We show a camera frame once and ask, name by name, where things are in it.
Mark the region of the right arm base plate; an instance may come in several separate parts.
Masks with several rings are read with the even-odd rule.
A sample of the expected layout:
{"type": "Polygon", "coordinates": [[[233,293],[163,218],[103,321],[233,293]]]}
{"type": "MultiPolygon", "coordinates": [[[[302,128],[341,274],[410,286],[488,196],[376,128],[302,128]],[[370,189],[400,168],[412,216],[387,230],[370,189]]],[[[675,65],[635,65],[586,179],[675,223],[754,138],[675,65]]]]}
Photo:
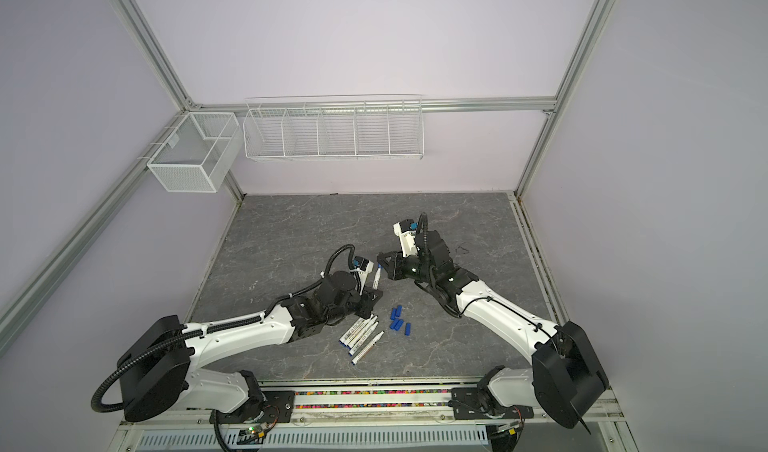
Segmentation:
{"type": "Polygon", "coordinates": [[[457,420],[481,419],[531,419],[534,410],[530,406],[503,406],[489,392],[477,387],[455,387],[450,390],[449,406],[457,420]]]}

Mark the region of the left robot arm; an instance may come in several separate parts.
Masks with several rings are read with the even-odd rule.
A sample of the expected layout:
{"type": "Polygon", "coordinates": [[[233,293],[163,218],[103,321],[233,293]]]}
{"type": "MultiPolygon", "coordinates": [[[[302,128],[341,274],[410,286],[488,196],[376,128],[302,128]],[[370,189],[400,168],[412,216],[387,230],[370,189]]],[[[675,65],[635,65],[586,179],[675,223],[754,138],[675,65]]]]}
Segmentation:
{"type": "Polygon", "coordinates": [[[120,411],[132,423],[177,409],[208,410],[226,423],[255,422],[273,406],[255,374],[218,372],[211,364],[311,337],[350,315],[368,319],[382,296],[360,273],[338,270],[275,298],[260,312],[212,322],[162,317],[118,360],[90,407],[97,413],[120,411]]]}

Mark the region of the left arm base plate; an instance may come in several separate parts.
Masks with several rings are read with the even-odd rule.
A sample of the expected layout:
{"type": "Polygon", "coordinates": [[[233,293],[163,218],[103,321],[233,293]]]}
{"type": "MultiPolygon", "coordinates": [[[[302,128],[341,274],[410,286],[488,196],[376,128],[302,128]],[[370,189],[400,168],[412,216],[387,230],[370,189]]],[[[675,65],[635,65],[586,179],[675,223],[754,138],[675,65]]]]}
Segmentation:
{"type": "Polygon", "coordinates": [[[268,390],[263,393],[262,399],[248,399],[234,412],[219,413],[218,423],[287,423],[291,420],[295,398],[294,390],[268,390]]]}

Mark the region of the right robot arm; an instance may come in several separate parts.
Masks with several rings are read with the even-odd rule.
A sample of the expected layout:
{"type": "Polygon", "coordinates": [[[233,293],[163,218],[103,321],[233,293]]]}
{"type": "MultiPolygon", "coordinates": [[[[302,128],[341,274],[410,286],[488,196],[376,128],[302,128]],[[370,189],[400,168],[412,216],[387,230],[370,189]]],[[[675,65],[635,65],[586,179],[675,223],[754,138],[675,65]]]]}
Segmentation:
{"type": "Polygon", "coordinates": [[[409,279],[454,318],[471,318],[513,346],[528,362],[517,373],[501,365],[477,383],[474,414],[500,418],[516,406],[540,406],[572,429],[607,390],[609,380],[582,327],[544,319],[495,292],[457,265],[436,230],[411,220],[394,225],[397,251],[381,252],[378,263],[391,280],[409,279]]]}

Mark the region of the white mesh box basket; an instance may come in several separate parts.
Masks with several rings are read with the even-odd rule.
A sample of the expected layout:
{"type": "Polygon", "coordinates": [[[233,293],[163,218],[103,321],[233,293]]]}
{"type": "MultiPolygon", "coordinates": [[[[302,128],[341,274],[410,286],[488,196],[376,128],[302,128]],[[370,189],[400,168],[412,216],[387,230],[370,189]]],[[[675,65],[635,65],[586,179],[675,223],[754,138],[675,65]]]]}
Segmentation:
{"type": "Polygon", "coordinates": [[[163,188],[178,193],[215,193],[243,145],[232,112],[189,112],[148,160],[163,188]]]}

